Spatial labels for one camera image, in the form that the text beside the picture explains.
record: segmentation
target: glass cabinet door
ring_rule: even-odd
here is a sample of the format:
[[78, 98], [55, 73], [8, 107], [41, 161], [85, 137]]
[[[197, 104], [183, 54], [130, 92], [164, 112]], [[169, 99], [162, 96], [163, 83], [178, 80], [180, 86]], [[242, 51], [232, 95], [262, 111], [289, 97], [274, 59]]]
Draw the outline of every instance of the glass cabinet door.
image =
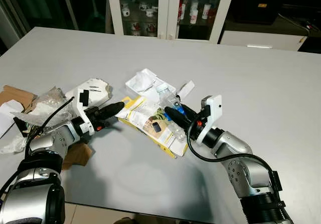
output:
[[168, 39], [217, 43], [231, 0], [170, 0]]
[[20, 28], [52, 27], [113, 33], [108, 0], [6, 0]]
[[110, 0], [115, 34], [165, 38], [168, 0]]

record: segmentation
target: white table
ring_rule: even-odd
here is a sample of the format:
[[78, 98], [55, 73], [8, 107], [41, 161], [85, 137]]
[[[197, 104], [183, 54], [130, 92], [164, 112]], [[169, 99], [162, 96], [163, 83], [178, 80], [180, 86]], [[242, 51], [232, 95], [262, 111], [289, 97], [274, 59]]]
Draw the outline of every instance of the white table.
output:
[[[321, 56], [292, 51], [119, 37], [35, 28], [0, 58], [0, 87], [36, 94], [68, 91], [91, 77], [113, 86], [149, 68], [176, 88], [196, 87], [184, 103], [195, 110], [221, 94], [217, 126], [245, 140], [277, 170], [281, 199], [295, 223], [320, 223]], [[9, 143], [13, 127], [1, 140]], [[92, 137], [86, 167], [63, 173], [66, 201], [212, 223], [246, 223], [224, 168], [188, 150], [171, 159], [121, 122]], [[1, 155], [0, 184], [23, 155]]]

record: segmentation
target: black cable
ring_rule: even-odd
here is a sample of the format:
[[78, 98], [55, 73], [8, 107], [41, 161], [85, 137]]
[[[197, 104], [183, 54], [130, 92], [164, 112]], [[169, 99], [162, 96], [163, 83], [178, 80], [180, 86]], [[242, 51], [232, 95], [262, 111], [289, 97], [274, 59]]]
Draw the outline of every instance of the black cable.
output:
[[[56, 111], [54, 111], [45, 121], [44, 123], [36, 129], [35, 133], [32, 134], [32, 136], [30, 138], [28, 138], [28, 141], [26, 143], [26, 149], [25, 149], [25, 158], [28, 157], [29, 155], [29, 148], [30, 148], [30, 143], [31, 140], [33, 140], [43, 129], [44, 127], [47, 125], [47, 123], [53, 118], [53, 116], [55, 116], [60, 110], [62, 110], [66, 105], [68, 105], [75, 97], [70, 98], [67, 102], [65, 102], [63, 105], [61, 105]], [[19, 175], [19, 171], [17, 170], [7, 181], [6, 183], [2, 186], [2, 188], [0, 189], [0, 199], [2, 197], [2, 195], [4, 194], [4, 192], [6, 191], [6, 189], [9, 187], [9, 185], [13, 182], [13, 180]]]
[[67, 106], [75, 97], [71, 97], [67, 102], [65, 102], [63, 105], [61, 105], [56, 111], [54, 111], [45, 121], [44, 123], [37, 128], [34, 134], [30, 138], [28, 138], [26, 143], [26, 149], [25, 149], [25, 158], [29, 155], [29, 148], [31, 141], [41, 132], [44, 130], [44, 127], [47, 125], [47, 123], [55, 116], [60, 110], [62, 110], [65, 106]]
[[225, 161], [225, 160], [230, 160], [230, 159], [239, 158], [239, 157], [248, 157], [248, 158], [252, 158], [252, 159], [258, 160], [268, 170], [268, 173], [269, 173], [269, 176], [270, 176], [270, 179], [271, 179], [272, 188], [274, 190], [274, 194], [275, 194], [275, 196], [277, 198], [277, 201], [280, 201], [280, 197], [279, 197], [279, 194], [278, 194], [278, 191], [277, 191], [277, 188], [276, 188], [276, 183], [275, 183], [275, 180], [273, 178], [272, 168], [262, 158], [260, 158], [260, 157], [258, 157], [256, 155], [252, 155], [252, 154], [234, 154], [234, 155], [228, 155], [228, 156], [217, 158], [217, 159], [209, 159], [209, 158], [206, 158], [206, 157], [200, 155], [199, 153], [197, 153], [194, 150], [194, 148], [193, 148], [193, 146], [191, 144], [191, 131], [192, 131], [192, 128], [195, 125], [196, 121], [199, 120], [201, 117], [202, 117], [202, 115], [200, 113], [198, 113], [197, 116], [191, 122], [191, 125], [189, 126], [188, 131], [187, 131], [187, 144], [188, 144], [191, 152], [196, 157], [200, 158], [201, 160], [207, 161], [207, 162], [222, 162], [222, 161]]
[[6, 189], [9, 187], [11, 182], [19, 175], [19, 171], [16, 171], [7, 181], [6, 183], [1, 187], [0, 189], [0, 199], [2, 198], [2, 195], [5, 193]]

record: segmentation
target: plastic water bottle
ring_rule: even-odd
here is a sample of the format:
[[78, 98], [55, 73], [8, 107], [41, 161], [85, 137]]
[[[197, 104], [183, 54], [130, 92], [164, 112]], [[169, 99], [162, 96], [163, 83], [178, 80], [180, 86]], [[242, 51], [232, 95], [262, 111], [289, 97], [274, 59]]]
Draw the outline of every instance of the plastic water bottle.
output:
[[[184, 113], [184, 109], [180, 103], [180, 101], [175, 97], [175, 95], [169, 90], [169, 86], [166, 83], [162, 83], [156, 87], [156, 91], [159, 94], [160, 106], [164, 110], [165, 107], [171, 107], [182, 114]], [[167, 124], [169, 130], [173, 133], [173, 135], [180, 141], [186, 142], [186, 135], [184, 130], [179, 127], [166, 113], [165, 117], [167, 118]]]

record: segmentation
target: bottle label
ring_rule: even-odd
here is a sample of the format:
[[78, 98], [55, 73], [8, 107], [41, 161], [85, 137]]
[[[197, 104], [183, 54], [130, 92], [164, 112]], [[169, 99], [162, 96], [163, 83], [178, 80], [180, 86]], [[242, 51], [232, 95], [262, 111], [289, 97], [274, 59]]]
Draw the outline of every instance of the bottle label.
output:
[[[182, 106], [180, 106], [180, 107], [174, 107], [174, 109], [176, 109], [176, 110], [177, 110], [178, 112], [180, 112], [181, 114], [186, 115]], [[164, 115], [165, 115], [165, 117], [166, 117], [166, 119], [167, 119], [168, 121], [172, 121], [171, 117], [169, 117], [169, 116], [167, 115], [167, 113], [164, 113]]]

